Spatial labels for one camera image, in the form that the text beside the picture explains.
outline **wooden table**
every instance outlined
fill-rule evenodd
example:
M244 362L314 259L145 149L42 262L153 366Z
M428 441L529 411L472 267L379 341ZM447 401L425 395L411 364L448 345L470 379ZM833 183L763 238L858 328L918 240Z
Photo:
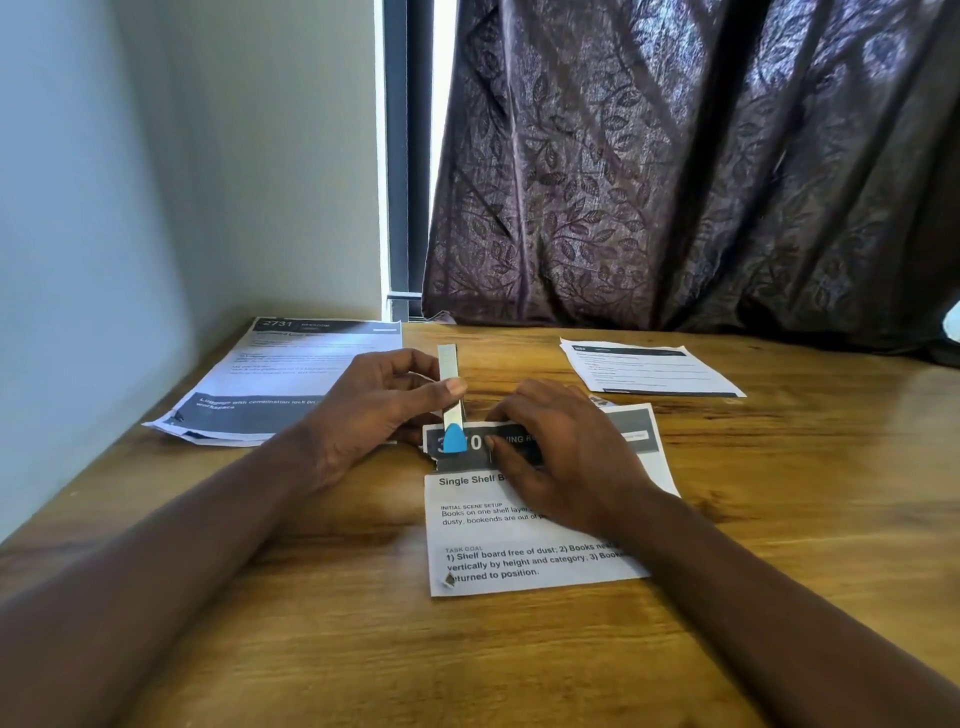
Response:
M470 419L525 377L577 381L561 335L686 344L740 386L745 400L645 398L684 498L960 681L960 372L740 337L404 329L408 346L459 346ZM241 454L133 427L5 544L0 587L49 573ZM430 470L413 449L384 448L305 503L161 661L126 724L761 724L649 581L431 600Z

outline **purple curtain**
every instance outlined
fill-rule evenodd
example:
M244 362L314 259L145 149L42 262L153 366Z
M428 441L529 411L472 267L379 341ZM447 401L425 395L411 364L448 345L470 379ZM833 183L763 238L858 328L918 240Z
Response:
M426 315L942 337L958 0L461 0L458 25Z

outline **forearm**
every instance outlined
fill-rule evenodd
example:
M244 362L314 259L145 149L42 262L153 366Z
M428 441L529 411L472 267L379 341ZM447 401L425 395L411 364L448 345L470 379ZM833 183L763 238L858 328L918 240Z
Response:
M315 476L307 438L288 430L0 605L4 723L109 717Z
M949 681L678 498L644 490L622 523L624 547L782 723L960 725Z

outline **blue tip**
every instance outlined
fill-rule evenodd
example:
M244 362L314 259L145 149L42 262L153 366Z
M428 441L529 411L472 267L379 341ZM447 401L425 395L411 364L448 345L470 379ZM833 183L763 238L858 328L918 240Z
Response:
M462 427L454 423L444 433L444 452L466 452L467 436Z

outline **stack of paper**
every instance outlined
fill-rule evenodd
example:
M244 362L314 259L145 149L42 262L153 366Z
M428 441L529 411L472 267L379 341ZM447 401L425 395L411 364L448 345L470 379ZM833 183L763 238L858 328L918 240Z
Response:
M746 397L686 347L635 347L611 341L560 340L591 392Z
M317 406L354 356L402 346L400 323L260 317L177 406L144 425L251 448Z
M605 406L650 479L678 496L649 404ZM467 452L443 453L444 428L423 429L423 450L437 461L424 479L432 596L460 596L593 584L647 576L623 551L533 513L493 467L484 435L513 443L533 465L537 442L517 423L464 423Z

